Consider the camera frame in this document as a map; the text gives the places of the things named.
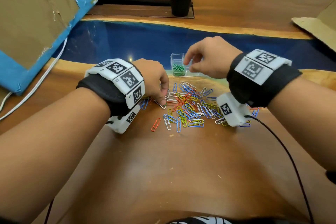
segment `red paper clip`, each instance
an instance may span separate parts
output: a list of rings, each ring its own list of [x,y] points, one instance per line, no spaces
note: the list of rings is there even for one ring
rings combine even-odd
[[[154,132],[156,130],[156,128],[158,127],[158,125],[160,124],[161,119],[157,118],[153,127],[150,129],[152,132]]]

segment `cardboard box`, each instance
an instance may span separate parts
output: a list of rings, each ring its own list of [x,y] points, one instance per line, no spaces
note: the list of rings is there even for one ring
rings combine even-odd
[[[20,95],[97,0],[0,2],[0,86]]]
[[[336,52],[336,0],[323,10],[317,18],[292,18],[292,21]]]

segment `wooden table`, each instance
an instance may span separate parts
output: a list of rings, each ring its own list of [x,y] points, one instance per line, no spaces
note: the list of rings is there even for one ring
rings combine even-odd
[[[88,17],[141,21],[213,32],[309,38],[290,23],[292,17],[316,16],[331,0],[194,0],[195,19]],[[89,64],[60,61],[39,90],[0,123],[5,132],[75,88]],[[336,75],[304,75],[336,90]],[[179,79],[171,77],[171,87]],[[197,87],[211,86],[217,96],[224,82],[188,78]],[[11,109],[21,97],[12,97]],[[230,218],[256,216],[307,220],[306,206],[293,167],[282,147],[261,125],[229,128],[206,120],[204,128],[168,131],[151,105],[122,135],[103,128],[68,183],[54,201],[48,223],[165,223],[193,215]],[[299,169],[317,223],[334,223],[336,186],[267,111],[258,116],[285,143]],[[35,223],[43,223],[44,211]]]

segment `pile of paper clips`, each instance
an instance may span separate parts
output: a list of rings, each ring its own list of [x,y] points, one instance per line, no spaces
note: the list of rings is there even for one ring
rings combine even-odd
[[[182,92],[177,92],[177,87],[181,89]],[[215,120],[215,123],[218,125],[226,126],[227,122],[225,118],[222,116],[219,106],[217,106],[216,97],[208,97],[209,94],[213,92],[213,89],[207,90],[207,88],[203,88],[200,92],[196,90],[197,88],[191,85],[188,82],[181,82],[181,84],[177,85],[174,83],[173,92],[168,92],[166,96],[166,104],[164,106],[160,105],[158,102],[154,100],[161,108],[166,109],[167,106],[171,106],[168,108],[168,114],[163,115],[163,120],[165,121],[165,125],[168,130],[171,130],[172,124],[176,124],[176,131],[181,132],[182,127],[191,127],[191,128],[202,128],[204,127],[204,119],[202,117],[206,117],[207,119]],[[215,101],[211,104],[206,103],[202,98],[206,97],[206,100]],[[152,104],[152,98],[146,97],[141,101],[140,106],[141,109],[145,110],[148,105]],[[252,115],[257,116],[259,112],[259,108],[254,108]],[[155,131],[159,126],[161,118],[157,118],[154,125],[151,128],[151,131]],[[244,123],[239,127],[250,127],[250,120]]]

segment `hand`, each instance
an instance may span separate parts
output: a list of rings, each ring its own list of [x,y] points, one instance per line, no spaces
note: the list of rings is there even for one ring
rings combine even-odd
[[[138,59],[133,64],[140,70],[145,81],[145,94],[153,97],[160,105],[166,104],[169,77],[158,61]]]
[[[212,78],[226,78],[232,61],[241,53],[220,36],[206,37],[188,49],[183,63],[188,65],[192,59],[190,72],[204,73]]]

